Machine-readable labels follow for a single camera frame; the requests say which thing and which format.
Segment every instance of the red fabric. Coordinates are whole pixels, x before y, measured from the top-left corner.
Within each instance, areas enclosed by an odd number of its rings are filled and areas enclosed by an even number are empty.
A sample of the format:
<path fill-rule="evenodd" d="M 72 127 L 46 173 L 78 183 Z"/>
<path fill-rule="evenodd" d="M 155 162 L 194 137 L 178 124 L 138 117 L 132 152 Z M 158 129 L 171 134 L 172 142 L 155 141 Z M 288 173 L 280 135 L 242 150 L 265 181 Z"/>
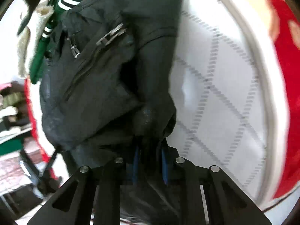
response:
<path fill-rule="evenodd" d="M 24 94 L 25 94 L 26 104 L 27 104 L 27 108 L 28 108 L 28 117 L 29 117 L 29 120 L 30 120 L 31 126 L 32 126 L 31 136 L 36 140 L 37 144 L 40 147 L 40 153 L 42 156 L 42 160 L 47 163 L 49 161 L 50 157 L 47 155 L 47 153 L 44 151 L 43 147 L 40 145 L 40 143 L 38 141 L 37 124 L 36 124 L 36 120 L 32 113 L 32 102 L 30 99 L 29 85 L 30 85 L 30 80 L 25 79 Z M 50 174 L 51 174 L 52 178 L 56 179 L 56 176 L 54 175 L 54 172 L 52 169 L 50 170 Z"/>
<path fill-rule="evenodd" d="M 280 19 L 280 32 L 275 42 L 278 60 L 284 75 L 290 109 L 290 127 L 286 162 L 282 180 L 274 198 L 289 192 L 300 180 L 300 50 L 294 45 L 288 22 L 298 21 L 286 2 L 271 0 Z"/>

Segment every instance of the zipper pull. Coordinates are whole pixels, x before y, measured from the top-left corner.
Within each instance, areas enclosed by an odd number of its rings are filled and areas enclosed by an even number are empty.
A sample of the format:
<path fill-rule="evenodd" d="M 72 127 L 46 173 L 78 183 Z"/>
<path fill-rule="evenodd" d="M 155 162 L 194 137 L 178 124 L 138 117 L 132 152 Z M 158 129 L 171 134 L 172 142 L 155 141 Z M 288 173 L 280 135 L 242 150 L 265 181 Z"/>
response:
<path fill-rule="evenodd" d="M 120 23 L 116 28 L 112 29 L 110 32 L 108 32 L 105 36 L 103 36 L 100 40 L 96 42 L 96 45 L 99 46 L 103 44 L 104 46 L 107 46 L 110 44 L 115 38 L 125 33 L 126 28 L 124 28 L 124 24 Z"/>
<path fill-rule="evenodd" d="M 80 54 L 80 51 L 77 49 L 77 46 L 76 46 L 74 40 L 72 41 L 69 37 L 67 37 L 67 41 L 69 42 L 71 52 L 72 52 L 74 58 L 77 58 L 78 55 Z"/>

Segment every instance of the green fabric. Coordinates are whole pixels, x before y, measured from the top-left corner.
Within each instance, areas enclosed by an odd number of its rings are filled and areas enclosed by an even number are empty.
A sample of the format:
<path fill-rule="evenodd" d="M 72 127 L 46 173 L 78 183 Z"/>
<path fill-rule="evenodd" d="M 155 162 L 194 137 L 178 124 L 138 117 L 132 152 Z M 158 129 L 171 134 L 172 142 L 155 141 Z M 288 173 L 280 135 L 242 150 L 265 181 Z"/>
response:
<path fill-rule="evenodd" d="M 60 21 L 61 15 L 65 12 L 65 10 L 62 9 L 58 5 L 59 1 L 60 0 L 49 0 L 49 2 L 48 2 L 48 5 L 54 6 L 54 13 L 49 18 L 49 20 L 46 24 L 46 27 L 49 28 L 49 29 L 55 28 L 57 26 L 58 22 Z M 52 48 L 52 46 L 50 46 L 50 48 L 48 47 L 49 41 L 50 41 L 50 37 L 48 37 L 48 38 L 41 37 L 40 38 L 38 48 L 37 48 L 37 52 L 36 52 L 35 57 L 32 61 L 29 74 L 30 74 L 31 83 L 33 83 L 34 85 L 43 76 L 44 54 L 45 54 L 46 51 L 48 51 Z"/>
<path fill-rule="evenodd" d="M 0 145 L 0 156 L 22 149 L 21 139 L 11 139 Z"/>
<path fill-rule="evenodd" d="M 30 67 L 30 80 L 31 83 L 34 85 L 38 82 L 40 79 L 40 70 L 42 70 L 42 65 L 43 65 L 43 59 L 44 59 L 44 53 L 47 49 L 47 45 L 50 41 L 50 38 L 44 38 L 41 37 L 40 42 L 38 43 L 37 46 L 37 52 L 35 53 L 35 57 L 32 61 L 31 67 Z"/>

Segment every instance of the black jacket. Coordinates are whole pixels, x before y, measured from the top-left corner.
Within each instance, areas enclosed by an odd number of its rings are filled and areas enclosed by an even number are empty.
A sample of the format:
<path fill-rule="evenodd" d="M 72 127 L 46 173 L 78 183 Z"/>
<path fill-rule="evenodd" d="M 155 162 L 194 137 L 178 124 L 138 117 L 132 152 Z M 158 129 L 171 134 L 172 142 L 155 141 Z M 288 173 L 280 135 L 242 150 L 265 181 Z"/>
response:
<path fill-rule="evenodd" d="M 168 92 L 169 73 L 181 2 L 84 0 L 62 15 L 44 60 L 42 123 L 47 139 L 68 151 L 78 166 L 101 166 L 134 140 L 153 153 L 172 132 L 176 109 Z M 119 36 L 106 46 L 113 35 L 99 42 L 118 25 L 123 25 Z M 70 45 L 80 51 L 77 58 Z M 150 189 L 148 198 L 153 197 L 151 186 L 142 188 Z M 151 216 L 141 203 L 136 216 L 149 223 L 157 223 L 158 213 L 174 217 L 164 202 L 148 202 L 155 211 Z M 143 209 L 149 217 L 141 215 Z M 132 211 L 125 208 L 123 214 Z"/>

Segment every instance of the silver screw head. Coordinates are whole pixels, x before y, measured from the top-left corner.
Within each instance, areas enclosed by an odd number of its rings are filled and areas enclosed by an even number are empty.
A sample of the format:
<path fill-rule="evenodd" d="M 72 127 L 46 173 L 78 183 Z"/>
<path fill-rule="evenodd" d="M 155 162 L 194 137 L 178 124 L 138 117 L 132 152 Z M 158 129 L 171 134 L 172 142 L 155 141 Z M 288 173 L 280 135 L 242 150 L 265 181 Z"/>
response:
<path fill-rule="evenodd" d="M 217 173 L 218 171 L 220 171 L 220 168 L 218 166 L 211 166 L 211 171 L 213 171 L 214 173 Z"/>
<path fill-rule="evenodd" d="M 123 158 L 122 158 L 122 157 L 117 157 L 117 158 L 115 159 L 115 163 L 120 164 L 120 163 L 122 163 L 122 162 L 123 162 Z"/>
<path fill-rule="evenodd" d="M 89 170 L 89 167 L 88 167 L 88 166 L 82 166 L 82 167 L 79 169 L 79 171 L 80 171 L 81 173 L 86 173 L 88 170 Z"/>
<path fill-rule="evenodd" d="M 177 162 L 178 164 L 182 164 L 182 163 L 185 162 L 185 159 L 182 158 L 182 157 L 177 157 L 177 158 L 176 158 L 176 162 Z"/>

